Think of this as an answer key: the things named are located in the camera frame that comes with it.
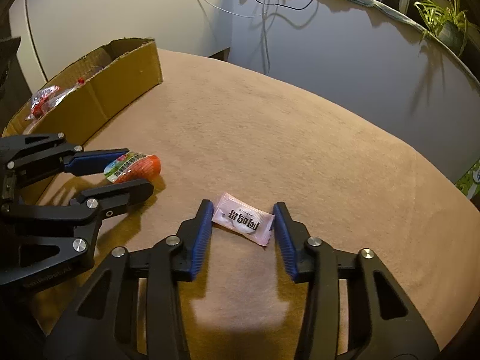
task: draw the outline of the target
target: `white wall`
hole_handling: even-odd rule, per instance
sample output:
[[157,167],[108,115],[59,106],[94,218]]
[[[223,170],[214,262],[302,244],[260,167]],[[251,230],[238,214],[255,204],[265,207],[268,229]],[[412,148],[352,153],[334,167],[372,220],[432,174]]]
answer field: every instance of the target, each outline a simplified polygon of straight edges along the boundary
[[[282,0],[303,7],[309,0]],[[254,0],[236,13],[258,14]],[[480,157],[480,94],[434,41],[373,8],[316,0],[267,21],[270,76],[316,93],[404,140],[450,180]],[[263,72],[261,19],[233,19],[229,62]]]
[[17,58],[23,75],[31,91],[36,91],[45,83],[40,64],[35,55],[30,29],[28,28],[26,0],[15,0],[9,10],[10,28],[13,36],[20,36]]
[[[161,48],[202,56],[230,47],[230,15],[197,0],[26,1],[47,78],[117,38],[154,37]],[[209,1],[231,8],[231,0]]]

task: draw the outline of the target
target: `snack label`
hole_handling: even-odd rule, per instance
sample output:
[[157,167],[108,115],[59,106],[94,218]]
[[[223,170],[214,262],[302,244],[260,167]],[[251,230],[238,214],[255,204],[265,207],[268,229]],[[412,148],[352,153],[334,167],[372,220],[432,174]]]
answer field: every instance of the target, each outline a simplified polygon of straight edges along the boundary
[[115,161],[109,163],[103,171],[103,174],[110,182],[114,183],[123,172],[145,157],[148,156],[135,151],[129,151],[128,153],[121,155]]
[[274,217],[224,193],[215,207],[212,221],[266,246]]

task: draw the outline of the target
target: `green leaves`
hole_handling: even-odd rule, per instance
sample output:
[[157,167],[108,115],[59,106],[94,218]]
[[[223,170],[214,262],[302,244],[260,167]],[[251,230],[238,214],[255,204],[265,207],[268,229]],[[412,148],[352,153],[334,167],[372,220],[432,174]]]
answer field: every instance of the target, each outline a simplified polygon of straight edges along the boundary
[[415,2],[414,6],[417,7],[430,34],[438,36],[447,21],[452,22],[463,32],[463,44],[458,53],[458,56],[461,56],[467,45],[469,27],[476,28],[477,30],[480,30],[480,28],[469,22],[466,9],[460,10],[460,0],[448,0],[448,3],[449,6],[443,8],[432,0],[423,0],[421,2]]

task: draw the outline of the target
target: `packaged snack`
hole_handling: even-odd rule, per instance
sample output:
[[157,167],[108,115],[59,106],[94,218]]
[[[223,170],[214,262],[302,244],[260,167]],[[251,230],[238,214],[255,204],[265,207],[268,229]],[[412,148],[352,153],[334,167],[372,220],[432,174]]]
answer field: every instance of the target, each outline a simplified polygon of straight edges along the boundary
[[25,120],[34,120],[42,117],[42,105],[49,100],[55,93],[60,90],[58,85],[49,86],[48,88],[40,89],[30,98],[30,114]]
[[480,160],[455,183],[455,186],[467,199],[472,199],[480,191]]
[[212,221],[267,246],[274,218],[275,215],[258,210],[225,192],[215,206]]
[[78,86],[75,85],[72,88],[68,88],[66,91],[63,91],[59,95],[54,96],[50,100],[44,102],[42,104],[42,115],[45,115],[48,111],[54,109],[57,105],[59,105],[62,100],[65,98],[66,95],[70,94],[73,92]]
[[135,179],[152,181],[160,174],[160,169],[160,159],[156,155],[129,151],[112,163],[109,163],[103,174],[114,184]]

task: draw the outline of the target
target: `pink candy wrapper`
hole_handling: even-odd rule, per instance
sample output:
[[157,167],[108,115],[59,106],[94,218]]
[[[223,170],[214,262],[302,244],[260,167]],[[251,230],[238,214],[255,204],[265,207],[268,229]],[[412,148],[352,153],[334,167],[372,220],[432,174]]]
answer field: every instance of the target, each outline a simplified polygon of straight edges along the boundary
[[249,206],[225,192],[215,207],[212,221],[261,246],[267,246],[274,218],[275,215]]

